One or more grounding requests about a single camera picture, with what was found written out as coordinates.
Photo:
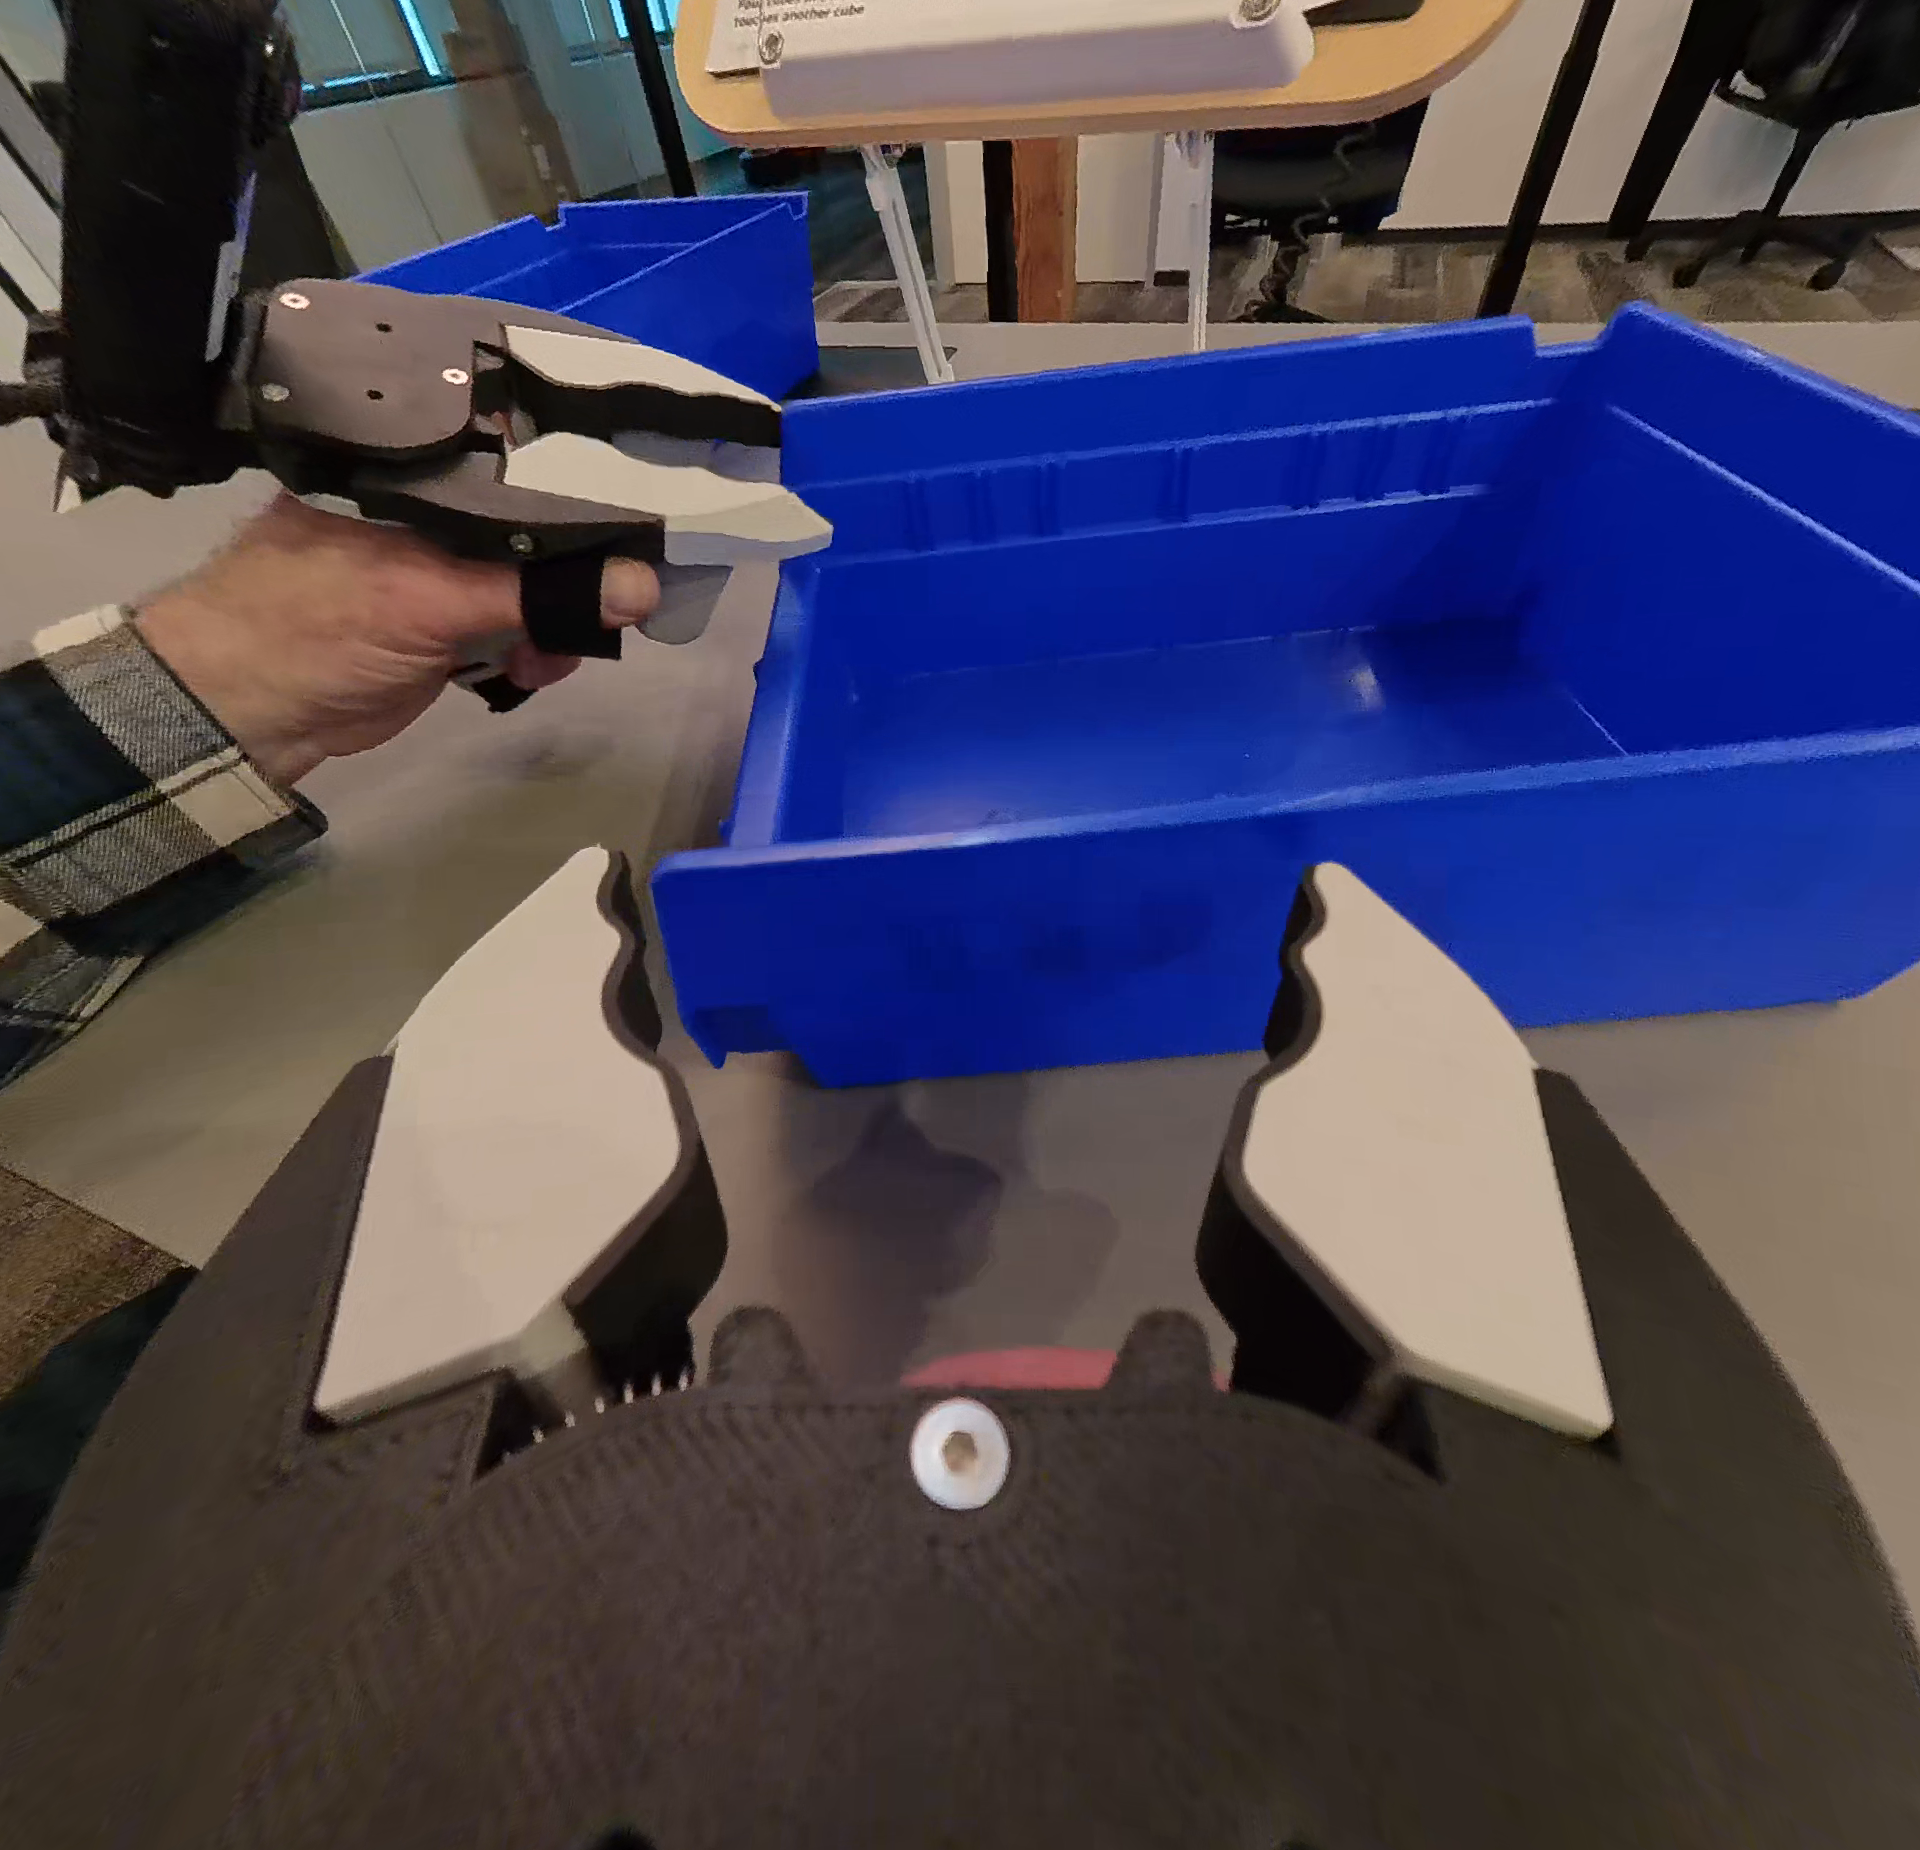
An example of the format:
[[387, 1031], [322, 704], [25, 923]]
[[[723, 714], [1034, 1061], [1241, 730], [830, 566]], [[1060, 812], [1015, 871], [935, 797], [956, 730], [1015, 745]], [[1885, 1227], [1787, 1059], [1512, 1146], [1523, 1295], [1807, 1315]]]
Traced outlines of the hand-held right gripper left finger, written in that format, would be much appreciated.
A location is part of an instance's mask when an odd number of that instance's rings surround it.
[[507, 1378], [530, 1427], [687, 1393], [728, 1228], [665, 1059], [629, 862], [588, 847], [384, 1051], [314, 1388], [366, 1426]]

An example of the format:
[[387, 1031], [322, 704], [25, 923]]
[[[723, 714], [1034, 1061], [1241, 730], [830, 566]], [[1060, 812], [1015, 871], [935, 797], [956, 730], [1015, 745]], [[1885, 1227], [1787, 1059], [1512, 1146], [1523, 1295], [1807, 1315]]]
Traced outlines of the blue plastic bin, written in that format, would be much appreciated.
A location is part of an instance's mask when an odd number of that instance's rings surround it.
[[1918, 952], [1918, 426], [1634, 307], [801, 404], [717, 847], [712, 1063], [823, 1086], [1256, 1047], [1338, 863], [1522, 1026]]
[[596, 200], [522, 215], [361, 276], [617, 330], [773, 399], [819, 373], [801, 191]]

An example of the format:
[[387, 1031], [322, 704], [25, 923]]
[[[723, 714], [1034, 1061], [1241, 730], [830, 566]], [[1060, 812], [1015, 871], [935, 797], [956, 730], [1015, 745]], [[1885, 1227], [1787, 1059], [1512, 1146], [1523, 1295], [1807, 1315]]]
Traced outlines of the white stand leg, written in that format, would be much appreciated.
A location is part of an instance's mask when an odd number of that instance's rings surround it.
[[1211, 312], [1211, 198], [1212, 198], [1212, 133], [1178, 135], [1180, 157], [1189, 171], [1189, 350], [1208, 345]]
[[925, 273], [925, 257], [919, 255], [913, 218], [905, 198], [900, 157], [902, 153], [897, 145], [861, 145], [861, 171], [870, 204], [873, 208], [886, 244], [905, 309], [905, 322], [912, 327], [925, 382], [929, 385], [941, 385], [954, 382], [954, 373], [947, 345], [940, 338], [937, 310]]

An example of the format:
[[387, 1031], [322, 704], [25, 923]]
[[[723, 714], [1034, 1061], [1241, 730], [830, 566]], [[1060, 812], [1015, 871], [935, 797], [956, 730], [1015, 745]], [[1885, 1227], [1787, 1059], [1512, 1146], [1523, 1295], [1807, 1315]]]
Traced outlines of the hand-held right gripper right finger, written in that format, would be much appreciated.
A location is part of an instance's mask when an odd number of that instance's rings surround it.
[[1228, 1390], [1387, 1437], [1438, 1390], [1595, 1442], [1614, 1427], [1539, 1067], [1363, 878], [1307, 867], [1263, 1063], [1196, 1239]]

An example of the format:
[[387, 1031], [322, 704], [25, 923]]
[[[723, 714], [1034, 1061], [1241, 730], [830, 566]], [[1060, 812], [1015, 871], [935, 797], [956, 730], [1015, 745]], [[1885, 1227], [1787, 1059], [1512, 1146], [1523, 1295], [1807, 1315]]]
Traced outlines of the wooden stand board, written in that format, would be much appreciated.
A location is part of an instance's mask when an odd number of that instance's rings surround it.
[[1506, 31], [1523, 0], [1421, 0], [1401, 19], [1337, 25], [1285, 85], [1147, 88], [1131, 77], [1103, 98], [995, 88], [965, 99], [925, 85], [864, 88], [848, 107], [788, 115], [763, 72], [712, 72], [712, 35], [732, 0], [683, 0], [675, 72], [688, 111], [745, 147], [853, 147], [925, 140], [1027, 140], [1066, 135], [1301, 131], [1393, 115], [1453, 84]]

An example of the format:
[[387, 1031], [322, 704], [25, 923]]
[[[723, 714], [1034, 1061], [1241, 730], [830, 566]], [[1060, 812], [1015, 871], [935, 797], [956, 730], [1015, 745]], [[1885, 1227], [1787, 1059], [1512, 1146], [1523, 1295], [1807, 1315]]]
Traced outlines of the white paper ledge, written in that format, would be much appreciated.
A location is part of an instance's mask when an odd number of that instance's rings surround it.
[[1283, 88], [1315, 56], [1285, 0], [864, 0], [761, 33], [780, 116], [1077, 106]]

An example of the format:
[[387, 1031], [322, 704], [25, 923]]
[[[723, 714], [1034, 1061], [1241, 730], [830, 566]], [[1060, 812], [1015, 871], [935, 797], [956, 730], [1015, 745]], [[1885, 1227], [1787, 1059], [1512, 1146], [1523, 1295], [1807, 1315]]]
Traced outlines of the white low cabinet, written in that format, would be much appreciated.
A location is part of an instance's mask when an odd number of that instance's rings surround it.
[[361, 273], [498, 223], [468, 157], [460, 85], [303, 111], [295, 143]]

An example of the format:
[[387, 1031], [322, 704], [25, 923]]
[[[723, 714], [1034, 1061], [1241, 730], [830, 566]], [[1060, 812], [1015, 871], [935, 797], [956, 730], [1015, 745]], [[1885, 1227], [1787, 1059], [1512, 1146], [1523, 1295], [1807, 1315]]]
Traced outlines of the person's left hand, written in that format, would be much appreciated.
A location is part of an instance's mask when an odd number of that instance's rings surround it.
[[174, 677], [276, 789], [374, 751], [493, 643], [524, 690], [577, 659], [522, 635], [511, 566], [274, 495], [226, 546], [134, 607]]

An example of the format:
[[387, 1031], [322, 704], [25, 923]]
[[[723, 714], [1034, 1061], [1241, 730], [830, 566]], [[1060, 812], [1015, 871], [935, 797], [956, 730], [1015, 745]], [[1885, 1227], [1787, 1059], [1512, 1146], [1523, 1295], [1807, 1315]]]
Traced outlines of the wooden post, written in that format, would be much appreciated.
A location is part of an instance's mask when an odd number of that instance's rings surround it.
[[1024, 323], [1077, 312], [1078, 138], [1024, 137], [1012, 145], [1015, 307]]

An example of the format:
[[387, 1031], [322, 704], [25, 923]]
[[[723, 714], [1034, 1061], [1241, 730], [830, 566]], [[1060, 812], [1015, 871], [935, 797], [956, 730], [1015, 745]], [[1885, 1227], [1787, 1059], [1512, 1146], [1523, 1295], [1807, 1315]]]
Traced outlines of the cardboard box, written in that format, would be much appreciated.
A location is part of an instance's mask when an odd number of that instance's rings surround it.
[[494, 221], [552, 225], [578, 186], [507, 3], [447, 0], [443, 51], [463, 140]]

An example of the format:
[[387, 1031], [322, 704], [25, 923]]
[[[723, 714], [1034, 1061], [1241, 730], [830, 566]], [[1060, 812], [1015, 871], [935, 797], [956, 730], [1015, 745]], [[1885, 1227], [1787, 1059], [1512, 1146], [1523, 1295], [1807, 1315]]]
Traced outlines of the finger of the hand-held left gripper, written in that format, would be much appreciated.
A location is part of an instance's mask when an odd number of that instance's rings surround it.
[[655, 518], [662, 562], [780, 562], [831, 539], [830, 523], [775, 477], [658, 463], [578, 435], [511, 448], [511, 490]]
[[780, 449], [780, 401], [701, 363], [619, 338], [501, 328], [508, 401], [538, 435], [661, 436]]

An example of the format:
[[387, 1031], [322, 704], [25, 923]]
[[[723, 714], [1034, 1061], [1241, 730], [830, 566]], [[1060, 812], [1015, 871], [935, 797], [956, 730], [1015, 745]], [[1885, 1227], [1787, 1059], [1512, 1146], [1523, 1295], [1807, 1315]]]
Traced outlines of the black metal pole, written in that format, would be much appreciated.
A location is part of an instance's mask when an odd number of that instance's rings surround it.
[[627, 27], [627, 44], [649, 124], [654, 127], [666, 190], [675, 198], [692, 198], [697, 194], [697, 181], [685, 147], [685, 131], [673, 88], [666, 80], [652, 5], [649, 0], [619, 0], [619, 5]]
[[1523, 165], [1523, 178], [1475, 303], [1479, 320], [1503, 317], [1514, 309], [1616, 5], [1617, 0], [1581, 0], [1568, 51], [1550, 84], [1539, 131]]

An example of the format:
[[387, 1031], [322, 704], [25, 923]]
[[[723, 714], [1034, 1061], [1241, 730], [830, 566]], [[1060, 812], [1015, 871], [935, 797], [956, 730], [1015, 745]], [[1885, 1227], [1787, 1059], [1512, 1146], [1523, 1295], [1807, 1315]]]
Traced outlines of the grey desk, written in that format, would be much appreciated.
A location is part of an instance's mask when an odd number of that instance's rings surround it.
[[[1109, 1353], [1141, 1312], [1187, 1308], [1228, 1356], [1192, 1245], [1262, 1042], [840, 1088], [788, 1052], [712, 1063], [687, 1035], [654, 871], [723, 841], [786, 566], [732, 571], [688, 646], [632, 642], [514, 714], [453, 690], [314, 771], [325, 835], [3, 1091], [3, 1166], [204, 1265], [343, 1075], [554, 871], [606, 847], [632, 863], [662, 1056], [726, 1214], [697, 1339], [773, 1306], [830, 1386], [868, 1388], [965, 1353]], [[1916, 965], [1835, 1002], [1508, 1021], [1627, 1148], [1898, 1545], [1894, 1489], [1916, 1482]]]

